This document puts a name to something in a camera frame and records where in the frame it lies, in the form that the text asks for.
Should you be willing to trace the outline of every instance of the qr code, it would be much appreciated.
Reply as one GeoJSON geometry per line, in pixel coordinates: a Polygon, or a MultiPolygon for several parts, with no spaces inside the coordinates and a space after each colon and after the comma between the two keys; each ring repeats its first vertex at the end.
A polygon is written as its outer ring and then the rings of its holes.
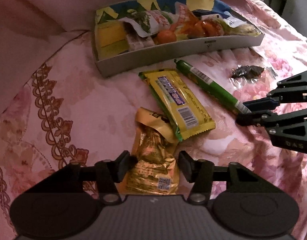
{"type": "Polygon", "coordinates": [[[169,190],[171,184],[171,179],[169,178],[159,178],[158,189],[169,190]]]}

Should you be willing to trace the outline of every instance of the barcode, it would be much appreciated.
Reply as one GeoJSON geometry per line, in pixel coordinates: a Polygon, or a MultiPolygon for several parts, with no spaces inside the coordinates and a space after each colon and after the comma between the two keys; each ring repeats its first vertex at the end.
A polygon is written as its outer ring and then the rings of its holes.
{"type": "Polygon", "coordinates": [[[251,111],[239,100],[236,102],[235,107],[243,114],[251,113],[251,111]]]}
{"type": "Polygon", "coordinates": [[[192,67],[190,71],[194,73],[197,77],[201,78],[208,85],[210,85],[213,82],[213,80],[210,77],[206,76],[204,73],[202,73],[200,70],[196,69],[195,67],[192,67]]]}
{"type": "Polygon", "coordinates": [[[169,178],[159,178],[158,179],[158,189],[162,190],[169,190],[170,189],[170,184],[171,184],[171,179],[169,178]]]}
{"type": "Polygon", "coordinates": [[[193,115],[193,112],[189,107],[177,109],[182,119],[186,123],[187,129],[195,127],[199,124],[197,118],[193,115]]]}

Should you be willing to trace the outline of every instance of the yellow foil package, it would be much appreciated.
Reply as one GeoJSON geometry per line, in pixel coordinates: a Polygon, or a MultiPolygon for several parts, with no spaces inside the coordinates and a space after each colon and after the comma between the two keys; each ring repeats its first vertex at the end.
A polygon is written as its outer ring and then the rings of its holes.
{"type": "Polygon", "coordinates": [[[214,129],[215,122],[173,69],[140,72],[170,120],[179,141],[214,129]]]}
{"type": "Polygon", "coordinates": [[[179,168],[173,156],[178,139],[167,117],[140,108],[132,155],[138,159],[122,186],[128,194],[175,194],[179,168]]]}

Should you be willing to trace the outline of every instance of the dark snack piece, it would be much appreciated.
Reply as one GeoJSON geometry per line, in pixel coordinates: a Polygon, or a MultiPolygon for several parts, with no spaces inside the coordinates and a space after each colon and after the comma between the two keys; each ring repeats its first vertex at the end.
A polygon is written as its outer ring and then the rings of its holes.
{"type": "Polygon", "coordinates": [[[246,79],[252,79],[261,75],[264,71],[263,67],[254,65],[245,65],[238,67],[232,74],[232,78],[245,77],[246,79]]]}

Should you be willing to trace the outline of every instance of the green wrapper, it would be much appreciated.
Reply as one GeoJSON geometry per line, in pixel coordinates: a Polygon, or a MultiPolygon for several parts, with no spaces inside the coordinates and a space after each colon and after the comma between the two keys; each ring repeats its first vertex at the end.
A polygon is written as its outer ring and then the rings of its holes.
{"type": "Polygon", "coordinates": [[[189,63],[184,60],[176,60],[177,69],[183,73],[190,80],[195,82],[198,86],[200,86],[207,93],[213,95],[218,101],[229,111],[234,114],[239,113],[251,113],[251,111],[244,106],[242,102],[240,102],[237,98],[235,98],[232,94],[230,94],[223,87],[214,82],[211,78],[206,76],[204,73],[191,66],[189,63]]]}

